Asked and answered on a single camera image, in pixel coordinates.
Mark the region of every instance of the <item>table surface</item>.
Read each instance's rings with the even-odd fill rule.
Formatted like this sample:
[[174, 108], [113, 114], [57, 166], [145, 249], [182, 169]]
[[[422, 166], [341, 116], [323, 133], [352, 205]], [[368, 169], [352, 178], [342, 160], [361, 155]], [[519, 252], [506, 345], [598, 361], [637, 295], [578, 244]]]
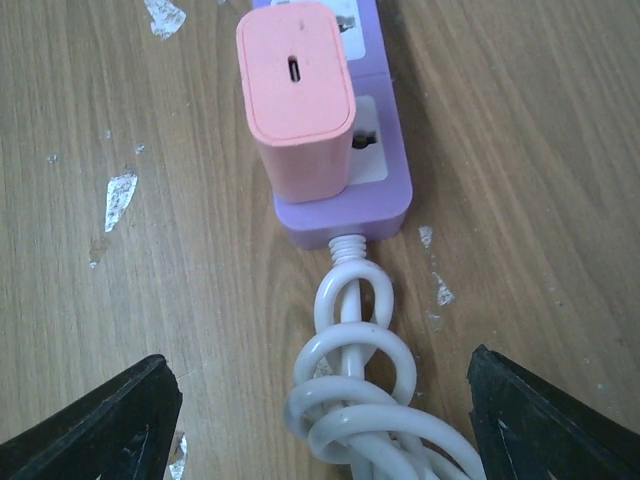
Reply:
[[[334, 478], [280, 416], [330, 258], [272, 211], [234, 45], [248, 2], [175, 3], [162, 40], [143, 0], [0, 1], [0, 440], [158, 352], [188, 478]], [[484, 343], [640, 430], [640, 4], [378, 5], [415, 198], [371, 258], [413, 405], [471, 437]], [[369, 371], [393, 381], [382, 357]]]

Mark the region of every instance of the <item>cable strain relief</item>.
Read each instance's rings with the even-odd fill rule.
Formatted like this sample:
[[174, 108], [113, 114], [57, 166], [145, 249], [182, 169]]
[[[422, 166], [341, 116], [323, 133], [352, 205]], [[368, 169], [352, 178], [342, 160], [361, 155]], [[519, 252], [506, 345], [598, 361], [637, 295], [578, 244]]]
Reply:
[[358, 260], [367, 256], [367, 239], [362, 235], [343, 235], [329, 242], [334, 265], [348, 260]]

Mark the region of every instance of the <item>white paint fleck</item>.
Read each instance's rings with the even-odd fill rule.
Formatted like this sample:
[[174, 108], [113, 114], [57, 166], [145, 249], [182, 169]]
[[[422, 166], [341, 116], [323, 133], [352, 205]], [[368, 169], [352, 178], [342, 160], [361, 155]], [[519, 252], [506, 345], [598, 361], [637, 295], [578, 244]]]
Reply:
[[420, 241], [422, 245], [424, 245], [424, 249], [429, 250], [431, 242], [433, 241], [433, 228], [424, 225], [418, 228], [418, 233], [420, 234]]
[[138, 176], [134, 172], [127, 172], [119, 177], [113, 177], [107, 184], [107, 210], [104, 217], [104, 231], [110, 232], [129, 206], [133, 192], [138, 185]]
[[453, 292], [449, 290], [449, 287], [447, 287], [447, 284], [444, 283], [444, 280], [442, 280], [442, 277], [438, 275], [436, 272], [432, 272], [432, 275], [438, 281], [438, 305], [442, 307], [444, 305], [449, 305], [450, 303], [453, 303], [456, 297], [453, 294]]
[[433, 326], [433, 331], [438, 333], [444, 328], [444, 318], [442, 315], [436, 315], [435, 313], [427, 312], [429, 323]]
[[184, 475], [184, 467], [187, 463], [187, 436], [182, 435], [180, 439], [180, 453], [178, 459], [169, 465], [169, 473], [171, 473], [172, 480], [182, 480]]
[[169, 0], [144, 0], [144, 4], [153, 18], [151, 32], [162, 40], [176, 33], [187, 18], [187, 14]]

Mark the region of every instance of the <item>power cord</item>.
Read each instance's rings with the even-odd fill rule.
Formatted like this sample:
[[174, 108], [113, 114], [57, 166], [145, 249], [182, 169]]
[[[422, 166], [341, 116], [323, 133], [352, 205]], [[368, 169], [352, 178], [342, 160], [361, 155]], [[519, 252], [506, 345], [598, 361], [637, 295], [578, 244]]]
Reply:
[[[329, 248], [334, 267], [316, 295], [316, 335], [298, 355], [294, 389], [283, 410], [289, 431], [306, 441], [316, 458], [350, 464], [354, 480], [485, 479], [480, 456], [462, 435], [433, 415], [408, 407], [416, 364], [406, 344], [388, 330], [393, 287], [384, 270], [365, 258], [365, 237], [337, 237]], [[360, 280], [369, 282], [375, 295], [369, 322], [362, 321]], [[391, 395], [364, 379], [364, 367], [377, 349], [395, 367]], [[316, 375], [323, 359], [333, 374]], [[421, 438], [440, 447], [460, 468], [425, 447]]]

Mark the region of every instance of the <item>wood grain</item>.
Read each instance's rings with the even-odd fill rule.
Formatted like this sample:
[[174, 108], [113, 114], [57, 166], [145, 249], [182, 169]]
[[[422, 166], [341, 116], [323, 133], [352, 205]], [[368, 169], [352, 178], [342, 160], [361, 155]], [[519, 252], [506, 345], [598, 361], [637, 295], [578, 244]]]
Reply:
[[[334, 478], [280, 418], [330, 259], [272, 212], [232, 41], [248, 2], [175, 3], [162, 41], [142, 0], [0, 1], [0, 441], [159, 352], [188, 478]], [[470, 437], [486, 343], [640, 430], [637, 2], [378, 5], [416, 195], [371, 256], [418, 356], [414, 405]]]

